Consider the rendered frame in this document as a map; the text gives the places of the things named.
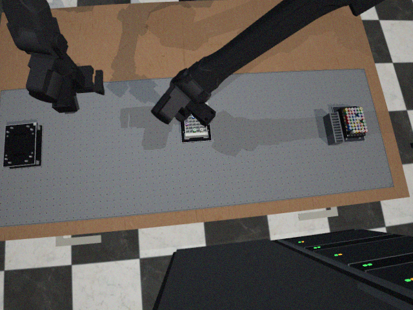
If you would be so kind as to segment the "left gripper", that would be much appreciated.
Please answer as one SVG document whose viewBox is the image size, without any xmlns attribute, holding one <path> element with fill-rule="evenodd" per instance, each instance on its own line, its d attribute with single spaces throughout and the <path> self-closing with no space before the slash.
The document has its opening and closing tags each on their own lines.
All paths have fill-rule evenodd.
<svg viewBox="0 0 413 310">
<path fill-rule="evenodd" d="M 191 112 L 184 117 L 182 114 L 180 114 L 179 112 L 174 116 L 178 121 L 180 122 L 184 122 L 184 120 L 186 120 L 189 116 L 191 115 Z"/>
</svg>

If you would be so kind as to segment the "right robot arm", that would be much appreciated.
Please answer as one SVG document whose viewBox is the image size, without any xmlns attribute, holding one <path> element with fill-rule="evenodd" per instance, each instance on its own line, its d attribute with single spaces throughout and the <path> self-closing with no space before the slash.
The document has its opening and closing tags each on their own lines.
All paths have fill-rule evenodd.
<svg viewBox="0 0 413 310">
<path fill-rule="evenodd" d="M 85 89 L 85 77 L 66 53 L 67 40 L 52 17 L 47 0 L 2 0 L 6 24 L 16 47 L 30 54 L 26 89 L 38 100 L 52 103 L 59 113 L 79 108 L 76 90 Z"/>
</svg>

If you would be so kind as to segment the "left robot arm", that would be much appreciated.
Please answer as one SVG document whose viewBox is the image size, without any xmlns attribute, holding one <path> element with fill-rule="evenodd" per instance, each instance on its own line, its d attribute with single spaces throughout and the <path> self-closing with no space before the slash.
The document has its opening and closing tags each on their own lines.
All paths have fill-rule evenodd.
<svg viewBox="0 0 413 310">
<path fill-rule="evenodd" d="M 168 125 L 178 112 L 186 117 L 191 110 L 206 127 L 216 112 L 205 102 L 228 76 L 331 11 L 349 6 L 358 16 L 382 1 L 282 0 L 218 51 L 179 71 L 151 113 Z"/>
</svg>

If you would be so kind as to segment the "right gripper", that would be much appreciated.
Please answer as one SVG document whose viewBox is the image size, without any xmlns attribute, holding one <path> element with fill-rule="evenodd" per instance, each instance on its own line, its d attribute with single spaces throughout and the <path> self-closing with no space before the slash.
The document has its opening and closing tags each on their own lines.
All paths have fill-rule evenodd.
<svg viewBox="0 0 413 310">
<path fill-rule="evenodd" d="M 87 92 L 95 92 L 101 95 L 105 95 L 105 90 L 103 86 L 103 71 L 102 70 L 96 70 L 96 75 L 94 76 L 94 83 L 92 82 L 93 74 L 94 74 L 94 69 L 92 68 L 91 65 L 86 65 L 86 66 L 77 66 L 73 62 L 73 67 L 71 71 L 67 74 L 65 74 L 63 77 L 69 76 L 73 70 L 74 67 L 77 67 L 80 72 L 84 75 L 85 77 L 85 89 L 79 89 L 76 90 L 76 93 L 87 93 Z"/>
</svg>

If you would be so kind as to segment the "white grid rack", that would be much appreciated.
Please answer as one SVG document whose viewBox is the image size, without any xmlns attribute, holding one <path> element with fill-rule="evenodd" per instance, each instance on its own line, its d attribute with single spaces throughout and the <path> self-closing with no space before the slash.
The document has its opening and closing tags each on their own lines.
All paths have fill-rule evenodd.
<svg viewBox="0 0 413 310">
<path fill-rule="evenodd" d="M 191 116 L 191 117 L 190 117 Z M 185 126 L 185 137 L 186 138 L 200 138 L 207 137 L 207 126 L 202 126 L 198 120 L 192 119 L 192 115 L 188 117 L 188 127 Z M 191 120 L 192 119 L 192 120 Z M 203 132 L 200 132 L 200 128 L 203 128 Z M 196 133 L 193 133 L 193 129 L 196 129 Z"/>
</svg>

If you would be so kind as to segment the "black rack of coloured-cap vials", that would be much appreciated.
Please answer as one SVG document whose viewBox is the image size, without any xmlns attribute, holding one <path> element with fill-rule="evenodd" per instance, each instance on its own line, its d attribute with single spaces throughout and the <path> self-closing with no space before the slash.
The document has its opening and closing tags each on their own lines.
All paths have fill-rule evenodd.
<svg viewBox="0 0 413 310">
<path fill-rule="evenodd" d="M 344 137 L 344 139 L 345 138 L 361 138 L 361 137 L 363 137 L 363 136 L 366 136 L 366 134 L 365 133 L 361 133 L 361 134 L 350 134 L 350 131 L 347 131 L 346 129 L 346 124 L 345 124 L 345 120 L 344 120 L 344 115 L 343 115 L 343 109 L 345 109 L 345 108 L 355 108 L 355 107 L 341 107 L 341 108 L 339 108 L 338 110 L 337 110 L 337 112 L 339 112 L 339 117 L 340 117 L 340 121 L 341 121 L 341 128 L 342 128 L 342 131 L 343 131 L 343 137 Z"/>
</svg>

